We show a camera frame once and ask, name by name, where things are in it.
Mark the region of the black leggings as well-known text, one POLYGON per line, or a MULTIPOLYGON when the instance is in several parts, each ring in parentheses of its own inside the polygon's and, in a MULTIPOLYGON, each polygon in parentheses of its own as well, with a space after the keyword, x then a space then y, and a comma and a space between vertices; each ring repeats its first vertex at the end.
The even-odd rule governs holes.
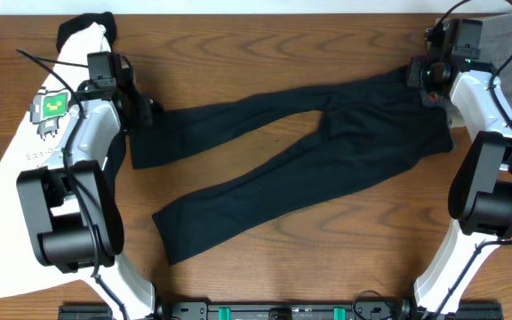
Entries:
POLYGON ((445 109, 405 84, 405 68, 344 84, 269 92, 162 110, 129 136, 132 165, 170 164, 308 111, 317 129, 234 180, 171 202, 153 215, 172 264, 286 213, 370 188, 447 153, 445 109))

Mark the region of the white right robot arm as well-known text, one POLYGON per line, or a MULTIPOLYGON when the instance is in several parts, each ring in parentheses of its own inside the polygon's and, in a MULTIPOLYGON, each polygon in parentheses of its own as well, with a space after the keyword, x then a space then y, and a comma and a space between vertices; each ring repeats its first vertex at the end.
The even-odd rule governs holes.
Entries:
POLYGON ((406 83, 445 96, 462 115, 472 144, 448 195, 446 236, 415 280, 405 319, 500 318, 495 307, 466 306, 464 291, 486 259, 512 246, 512 110, 499 71, 473 57, 415 56, 406 83))

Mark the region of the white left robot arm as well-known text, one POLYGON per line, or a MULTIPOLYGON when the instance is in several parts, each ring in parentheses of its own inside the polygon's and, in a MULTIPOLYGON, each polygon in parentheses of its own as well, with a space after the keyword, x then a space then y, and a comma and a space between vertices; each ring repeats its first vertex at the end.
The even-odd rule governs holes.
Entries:
POLYGON ((42 87, 29 107, 51 145, 16 180, 29 241, 42 266, 84 280, 119 317, 153 319, 156 289, 124 253, 110 163, 126 128, 151 124, 151 102, 124 56, 91 53, 83 72, 76 89, 52 72, 61 88, 42 87))

